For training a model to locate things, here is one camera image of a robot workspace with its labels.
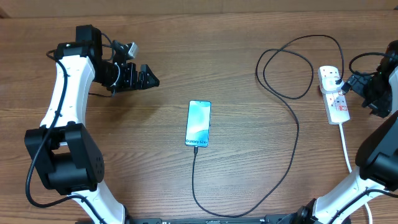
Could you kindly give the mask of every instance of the power strip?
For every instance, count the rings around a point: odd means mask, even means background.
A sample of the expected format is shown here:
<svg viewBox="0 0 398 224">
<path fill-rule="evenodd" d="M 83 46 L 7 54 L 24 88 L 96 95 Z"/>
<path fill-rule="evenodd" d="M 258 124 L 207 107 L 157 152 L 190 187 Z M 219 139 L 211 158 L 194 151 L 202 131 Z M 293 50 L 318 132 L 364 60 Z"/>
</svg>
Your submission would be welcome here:
<svg viewBox="0 0 398 224">
<path fill-rule="evenodd" d="M 336 84 L 336 81 L 340 79 L 338 69 L 333 66 L 322 66 L 318 70 L 318 78 L 329 124 L 348 121 L 346 97 L 341 90 L 344 83 Z"/>
</svg>

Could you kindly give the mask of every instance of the phone screen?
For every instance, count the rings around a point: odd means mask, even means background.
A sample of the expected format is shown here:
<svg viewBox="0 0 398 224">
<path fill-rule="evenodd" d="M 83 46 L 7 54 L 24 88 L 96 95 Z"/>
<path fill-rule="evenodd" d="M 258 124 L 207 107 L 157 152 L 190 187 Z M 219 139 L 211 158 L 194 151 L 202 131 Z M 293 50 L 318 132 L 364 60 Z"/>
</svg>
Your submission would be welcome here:
<svg viewBox="0 0 398 224">
<path fill-rule="evenodd" d="M 191 100 L 188 109 L 185 145 L 207 147 L 209 144 L 211 103 Z"/>
</svg>

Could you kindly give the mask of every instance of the phone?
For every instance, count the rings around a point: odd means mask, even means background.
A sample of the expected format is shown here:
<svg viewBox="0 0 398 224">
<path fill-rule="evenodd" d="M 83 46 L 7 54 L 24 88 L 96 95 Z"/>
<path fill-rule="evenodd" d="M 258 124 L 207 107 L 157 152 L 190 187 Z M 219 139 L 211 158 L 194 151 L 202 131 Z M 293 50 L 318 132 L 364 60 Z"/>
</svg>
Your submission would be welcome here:
<svg viewBox="0 0 398 224">
<path fill-rule="evenodd" d="M 191 100 L 188 108 L 185 145 L 207 147 L 209 144 L 211 103 Z"/>
</svg>

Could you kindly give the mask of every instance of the wooden table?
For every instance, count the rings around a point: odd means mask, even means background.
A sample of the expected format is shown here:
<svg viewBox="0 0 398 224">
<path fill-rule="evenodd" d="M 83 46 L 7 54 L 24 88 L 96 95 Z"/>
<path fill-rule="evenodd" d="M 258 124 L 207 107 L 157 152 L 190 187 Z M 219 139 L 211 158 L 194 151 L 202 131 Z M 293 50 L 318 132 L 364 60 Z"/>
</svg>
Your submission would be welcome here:
<svg viewBox="0 0 398 224">
<path fill-rule="evenodd" d="M 135 62 L 149 64 L 160 79 L 160 87 L 150 90 L 114 98 L 89 96 L 86 127 L 104 155 L 104 179 L 113 195 L 133 217 L 166 219 L 212 217 L 192 199 L 193 149 L 184 145 L 189 100 L 213 103 L 210 145 L 199 150 L 197 159 L 198 200 L 214 212 L 244 212 L 281 178 L 296 135 L 287 108 L 255 79 L 260 54 L 301 35 L 331 35 L 343 47 L 347 79 L 351 58 L 384 52 L 398 38 L 397 22 L 396 11 L 0 20 L 0 222 L 73 223 L 88 218 L 75 202 L 39 209 L 24 194 L 31 162 L 24 134 L 39 127 L 55 81 L 54 62 L 45 53 L 73 41 L 75 26 L 93 24 L 112 39 L 135 41 L 140 46 Z M 293 166 L 249 217 L 295 212 L 348 174 L 339 130 L 327 122 L 316 73 L 322 65 L 341 69 L 338 49 L 323 37 L 300 40 L 289 49 L 313 63 L 315 79 L 305 97 L 288 100 L 300 121 Z M 372 71 L 379 61 L 367 57 L 355 67 Z M 276 56 L 267 74 L 275 89 L 290 96 L 301 94 L 311 75 L 307 63 L 289 54 Z M 97 83 L 90 91 L 107 94 Z M 354 93 L 347 101 L 351 120 L 344 126 L 353 166 L 357 148 L 384 119 L 368 115 Z M 60 198 L 44 189 L 36 173 L 31 186 L 39 202 Z M 379 197 L 370 207 L 375 223 L 397 222 L 396 200 Z M 361 208 L 352 219 L 366 223 L 366 212 Z"/>
</svg>

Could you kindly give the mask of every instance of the white cord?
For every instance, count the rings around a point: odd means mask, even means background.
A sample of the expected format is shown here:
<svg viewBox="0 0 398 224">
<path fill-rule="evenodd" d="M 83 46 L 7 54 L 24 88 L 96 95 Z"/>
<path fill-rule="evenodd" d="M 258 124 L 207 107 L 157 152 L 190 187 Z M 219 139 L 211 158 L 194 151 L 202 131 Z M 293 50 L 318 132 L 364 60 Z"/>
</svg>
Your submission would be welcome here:
<svg viewBox="0 0 398 224">
<path fill-rule="evenodd" d="M 346 147 L 346 139 L 344 138 L 344 132 L 343 132 L 343 124 L 339 123 L 338 127 L 340 129 L 341 144 L 343 145 L 344 158 L 346 159 L 348 171 L 351 173 L 353 170 L 351 168 L 351 165 L 349 164 L 347 147 Z M 369 224 L 373 224 L 372 212 L 371 212 L 371 208 L 369 208 L 368 203 L 365 203 L 365 208 L 368 213 Z"/>
</svg>

